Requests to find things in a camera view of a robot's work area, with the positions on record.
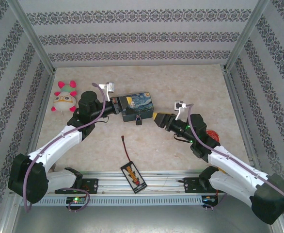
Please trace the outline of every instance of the red wire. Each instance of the red wire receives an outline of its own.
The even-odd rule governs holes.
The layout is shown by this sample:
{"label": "red wire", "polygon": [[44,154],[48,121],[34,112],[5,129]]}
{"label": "red wire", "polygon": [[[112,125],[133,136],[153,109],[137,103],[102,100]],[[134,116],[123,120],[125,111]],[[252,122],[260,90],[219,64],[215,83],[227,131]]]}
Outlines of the red wire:
{"label": "red wire", "polygon": [[126,152],[127,158],[128,158],[128,160],[129,160],[129,162],[131,162],[131,160],[130,160],[130,158],[129,158],[129,155],[128,155],[128,153],[127,153],[127,150],[126,150],[124,136],[122,136],[122,141],[123,141],[123,145],[124,145],[124,149],[125,149],[125,152]]}

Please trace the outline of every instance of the small box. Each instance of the small box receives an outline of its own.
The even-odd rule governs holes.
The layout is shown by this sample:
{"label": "small box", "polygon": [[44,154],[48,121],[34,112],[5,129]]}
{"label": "small box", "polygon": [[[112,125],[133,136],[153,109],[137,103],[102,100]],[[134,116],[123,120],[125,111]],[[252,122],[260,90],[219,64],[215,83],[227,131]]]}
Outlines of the small box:
{"label": "small box", "polygon": [[126,95],[128,107],[122,112],[124,122],[152,118],[154,106],[148,92]]}

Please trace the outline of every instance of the plush toy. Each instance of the plush toy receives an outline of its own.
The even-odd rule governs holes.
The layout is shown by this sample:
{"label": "plush toy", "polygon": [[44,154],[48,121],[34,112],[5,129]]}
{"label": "plush toy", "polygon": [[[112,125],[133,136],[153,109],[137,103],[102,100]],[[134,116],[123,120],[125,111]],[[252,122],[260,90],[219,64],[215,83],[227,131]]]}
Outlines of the plush toy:
{"label": "plush toy", "polygon": [[51,108],[52,111],[71,111],[76,110],[76,100],[74,96],[77,95],[76,92],[76,82],[71,81],[70,84],[65,84],[64,82],[58,82],[58,87],[60,92],[55,92],[54,106]]}

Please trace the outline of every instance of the pink plush spikes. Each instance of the pink plush spikes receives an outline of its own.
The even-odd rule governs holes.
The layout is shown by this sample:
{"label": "pink plush spikes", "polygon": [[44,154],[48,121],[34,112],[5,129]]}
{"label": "pink plush spikes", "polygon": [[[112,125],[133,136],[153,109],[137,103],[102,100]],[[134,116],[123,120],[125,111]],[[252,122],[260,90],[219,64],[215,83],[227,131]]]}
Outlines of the pink plush spikes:
{"label": "pink plush spikes", "polygon": [[74,112],[76,110],[76,107],[73,106],[72,108],[69,108],[71,112]]}
{"label": "pink plush spikes", "polygon": [[71,96],[76,96],[78,93],[76,92],[76,91],[72,91],[71,93],[70,93],[70,95]]}
{"label": "pink plush spikes", "polygon": [[61,82],[61,81],[59,81],[58,82],[58,87],[61,89],[61,88],[63,88],[65,86],[65,83],[64,82]]}
{"label": "pink plush spikes", "polygon": [[70,82],[70,87],[75,88],[76,87],[76,82],[74,80],[72,80]]}

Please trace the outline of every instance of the patterned wallpaper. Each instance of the patterned wallpaper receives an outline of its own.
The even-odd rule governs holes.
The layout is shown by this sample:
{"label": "patterned wallpaper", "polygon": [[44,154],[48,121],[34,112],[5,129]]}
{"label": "patterned wallpaper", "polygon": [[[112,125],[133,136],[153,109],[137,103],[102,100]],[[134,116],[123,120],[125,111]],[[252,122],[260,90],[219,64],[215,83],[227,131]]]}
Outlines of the patterned wallpaper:
{"label": "patterned wallpaper", "polygon": [[230,70],[259,164],[284,179],[284,1],[271,1]]}
{"label": "patterned wallpaper", "polygon": [[0,0],[0,212],[12,160],[28,151],[48,80],[14,13]]}
{"label": "patterned wallpaper", "polygon": [[257,0],[20,3],[53,65],[76,67],[224,65]]}

